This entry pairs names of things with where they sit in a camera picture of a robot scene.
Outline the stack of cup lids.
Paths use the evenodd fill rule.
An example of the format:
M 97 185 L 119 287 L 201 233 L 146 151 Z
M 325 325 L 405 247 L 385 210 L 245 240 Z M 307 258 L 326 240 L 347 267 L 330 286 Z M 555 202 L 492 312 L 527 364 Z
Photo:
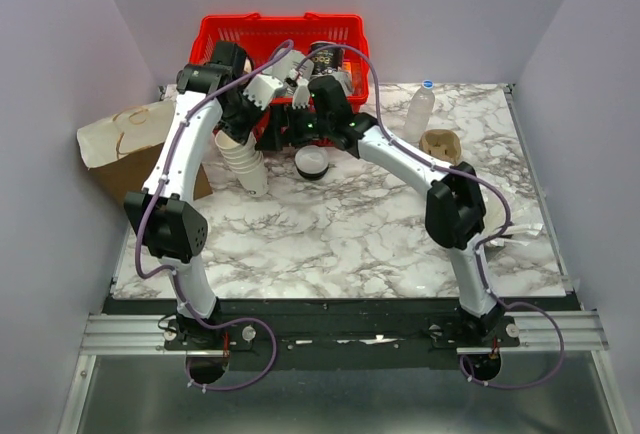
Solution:
M 296 152 L 294 164 L 302 178 L 319 180 L 329 169 L 329 155 L 325 148 L 308 145 Z

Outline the stack of white paper cups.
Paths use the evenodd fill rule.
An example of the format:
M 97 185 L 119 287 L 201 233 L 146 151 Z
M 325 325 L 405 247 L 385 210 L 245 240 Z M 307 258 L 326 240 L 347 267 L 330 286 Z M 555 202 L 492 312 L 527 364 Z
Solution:
M 240 144 L 220 130 L 214 142 L 224 162 L 249 195 L 261 197 L 268 192 L 264 157 L 256 150 L 256 139 L 252 133 L 244 144 Z

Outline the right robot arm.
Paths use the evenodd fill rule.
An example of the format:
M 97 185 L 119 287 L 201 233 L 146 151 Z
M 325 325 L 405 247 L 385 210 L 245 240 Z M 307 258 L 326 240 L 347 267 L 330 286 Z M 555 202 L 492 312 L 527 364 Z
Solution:
M 271 120 L 259 147 L 274 140 L 302 147 L 327 140 L 352 157 L 385 169 L 425 200 L 425 229 L 446 249 L 459 289 L 460 333 L 480 346 L 496 334 L 505 308 L 491 287 L 482 232 L 486 207 L 474 168 L 451 166 L 392 135 L 376 117 L 356 113 L 331 76 L 286 76 L 292 106 L 282 124 Z

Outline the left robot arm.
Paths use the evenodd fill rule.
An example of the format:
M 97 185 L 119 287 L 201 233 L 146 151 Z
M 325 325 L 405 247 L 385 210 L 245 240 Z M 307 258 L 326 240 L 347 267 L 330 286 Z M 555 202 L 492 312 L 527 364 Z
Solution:
M 204 64 L 188 64 L 177 77 L 175 111 L 167 139 L 151 174 L 128 192 L 124 209 L 136 234 L 137 275 L 166 272 L 176 295 L 178 334 L 201 349 L 214 347 L 227 324 L 206 279 L 201 252 L 208 222 L 194 205 L 197 175 L 213 133 L 246 147 L 282 84 L 255 67 L 245 49 L 219 41 Z

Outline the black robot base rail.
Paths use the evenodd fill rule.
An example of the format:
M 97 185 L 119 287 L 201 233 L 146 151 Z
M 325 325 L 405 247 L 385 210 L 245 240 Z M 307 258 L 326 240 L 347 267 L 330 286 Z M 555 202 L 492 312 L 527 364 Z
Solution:
M 91 316 L 83 348 L 103 355 L 170 355 L 197 370 L 476 369 L 510 352 L 588 346 L 595 324 L 575 295 L 510 299 L 484 335 L 454 299 L 223 299 L 215 329 L 180 320 L 172 300 L 108 299 Z

